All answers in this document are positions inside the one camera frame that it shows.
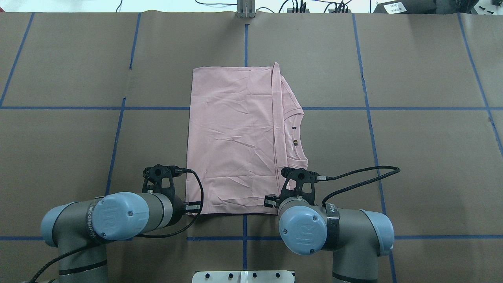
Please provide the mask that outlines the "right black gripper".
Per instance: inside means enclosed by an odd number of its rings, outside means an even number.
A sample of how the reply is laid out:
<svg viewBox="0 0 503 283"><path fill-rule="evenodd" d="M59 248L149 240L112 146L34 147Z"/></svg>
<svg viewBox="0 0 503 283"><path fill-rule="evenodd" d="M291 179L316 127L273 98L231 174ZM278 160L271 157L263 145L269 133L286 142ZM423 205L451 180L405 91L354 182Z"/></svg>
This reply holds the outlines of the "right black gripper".
<svg viewBox="0 0 503 283"><path fill-rule="evenodd" d="M286 205L289 199L289 196L280 195L265 195L264 196L264 207L266 208L276 208L277 213L280 213L280 210Z"/></svg>

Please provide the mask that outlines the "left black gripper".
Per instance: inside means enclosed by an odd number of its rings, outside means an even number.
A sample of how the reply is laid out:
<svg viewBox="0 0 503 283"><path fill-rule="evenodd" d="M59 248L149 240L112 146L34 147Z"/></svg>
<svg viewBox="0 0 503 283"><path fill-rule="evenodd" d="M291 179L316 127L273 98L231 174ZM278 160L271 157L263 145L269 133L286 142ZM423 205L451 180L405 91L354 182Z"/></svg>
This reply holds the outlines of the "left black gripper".
<svg viewBox="0 0 503 283"><path fill-rule="evenodd" d="M200 215L202 211L201 201L183 202L180 197L174 195L171 201L172 213L169 221L169 227L177 224L183 215Z"/></svg>

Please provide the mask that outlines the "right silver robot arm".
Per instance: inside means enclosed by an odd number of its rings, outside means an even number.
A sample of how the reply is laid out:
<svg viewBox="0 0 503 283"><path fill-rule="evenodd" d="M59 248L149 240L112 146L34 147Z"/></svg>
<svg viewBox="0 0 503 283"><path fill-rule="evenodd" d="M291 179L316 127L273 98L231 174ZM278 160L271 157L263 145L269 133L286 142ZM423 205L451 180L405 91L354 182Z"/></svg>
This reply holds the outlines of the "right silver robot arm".
<svg viewBox="0 0 503 283"><path fill-rule="evenodd" d="M310 205L301 197L280 200L266 195L264 206L276 208L278 230L286 247L298 255L332 252L334 283L377 283L378 258L395 243L391 220L363 209Z"/></svg>

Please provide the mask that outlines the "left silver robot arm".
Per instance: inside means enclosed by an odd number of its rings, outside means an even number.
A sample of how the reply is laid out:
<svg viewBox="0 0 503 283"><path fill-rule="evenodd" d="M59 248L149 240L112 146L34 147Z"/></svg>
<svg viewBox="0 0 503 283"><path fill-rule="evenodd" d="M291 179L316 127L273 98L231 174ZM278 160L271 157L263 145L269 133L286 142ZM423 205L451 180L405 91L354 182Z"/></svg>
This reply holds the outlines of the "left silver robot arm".
<svg viewBox="0 0 503 283"><path fill-rule="evenodd" d="M43 241L58 256L34 274L30 282L58 263L54 283L107 283L106 245L176 224L186 213L199 216L203 201L183 202L161 193L118 192L52 208L42 219Z"/></svg>

